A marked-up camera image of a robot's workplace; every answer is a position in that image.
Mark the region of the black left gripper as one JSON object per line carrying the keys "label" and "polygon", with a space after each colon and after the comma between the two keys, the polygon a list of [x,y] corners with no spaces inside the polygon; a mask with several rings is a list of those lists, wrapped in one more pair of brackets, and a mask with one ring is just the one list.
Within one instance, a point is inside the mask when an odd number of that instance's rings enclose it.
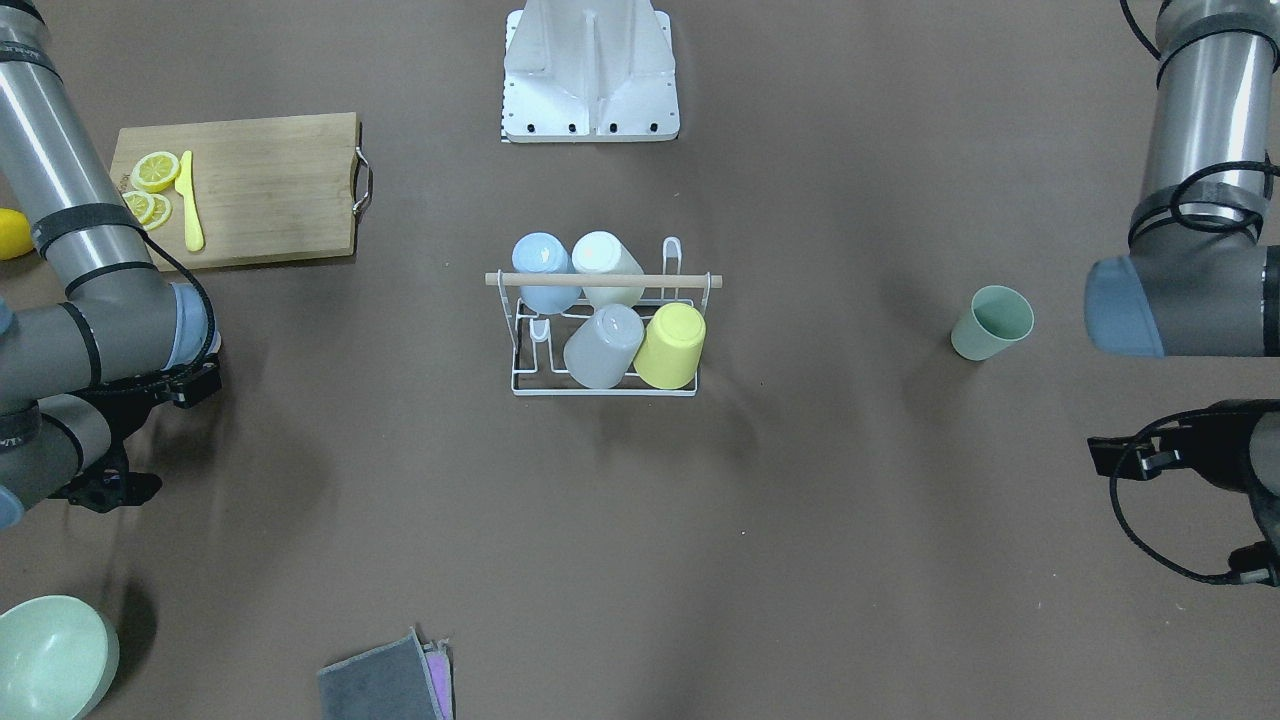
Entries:
{"label": "black left gripper", "polygon": [[[1146,556],[1179,577],[1206,585],[1279,584],[1279,401],[1225,400],[1174,413],[1133,436],[1087,441],[1098,477],[1125,537]],[[1228,570],[1192,571],[1146,543],[1132,528],[1119,498],[1119,482],[1153,480],[1165,471],[1192,470],[1211,486],[1248,498],[1261,539],[1234,550]]]}

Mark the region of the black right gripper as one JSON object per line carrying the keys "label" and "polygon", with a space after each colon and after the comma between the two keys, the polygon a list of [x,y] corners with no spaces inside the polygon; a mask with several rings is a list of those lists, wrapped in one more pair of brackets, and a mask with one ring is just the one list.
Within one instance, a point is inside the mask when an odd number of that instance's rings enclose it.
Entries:
{"label": "black right gripper", "polygon": [[115,442],[101,459],[47,498],[105,514],[116,509],[140,507],[161,488],[160,477],[132,471],[124,445]]}

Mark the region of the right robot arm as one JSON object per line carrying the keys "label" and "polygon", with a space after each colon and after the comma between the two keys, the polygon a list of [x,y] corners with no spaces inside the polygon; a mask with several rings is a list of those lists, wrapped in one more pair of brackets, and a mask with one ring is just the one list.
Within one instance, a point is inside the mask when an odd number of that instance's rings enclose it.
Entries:
{"label": "right robot arm", "polygon": [[161,488],[131,470],[125,441],[154,407],[193,407],[221,388],[211,300],[161,250],[95,150],[31,1],[1,10],[3,176],[29,222],[60,304],[3,307],[3,525],[47,498],[96,512]]}

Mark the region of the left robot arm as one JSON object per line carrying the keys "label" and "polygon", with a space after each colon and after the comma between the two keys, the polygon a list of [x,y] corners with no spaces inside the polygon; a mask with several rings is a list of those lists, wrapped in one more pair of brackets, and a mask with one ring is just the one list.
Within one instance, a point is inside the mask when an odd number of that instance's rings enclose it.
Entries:
{"label": "left robot arm", "polygon": [[[1277,74],[1275,1],[1165,1],[1143,45],[1157,104],[1126,252],[1096,263],[1084,315],[1097,348],[1132,357],[1276,357],[1277,247],[1263,246],[1277,163],[1268,155]],[[1277,401],[1236,398],[1175,413],[1088,450],[1124,534],[1180,577],[1207,585],[1277,584]],[[1119,483],[1190,469],[1244,495],[1261,538],[1228,570],[1201,574],[1130,527]]]}

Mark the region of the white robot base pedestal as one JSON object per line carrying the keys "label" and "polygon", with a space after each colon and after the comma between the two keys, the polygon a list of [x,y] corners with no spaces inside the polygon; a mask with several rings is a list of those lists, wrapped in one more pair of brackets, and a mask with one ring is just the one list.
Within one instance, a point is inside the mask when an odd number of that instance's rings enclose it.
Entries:
{"label": "white robot base pedestal", "polygon": [[527,1],[506,17],[503,72],[507,143],[680,136],[672,20],[649,1]]}

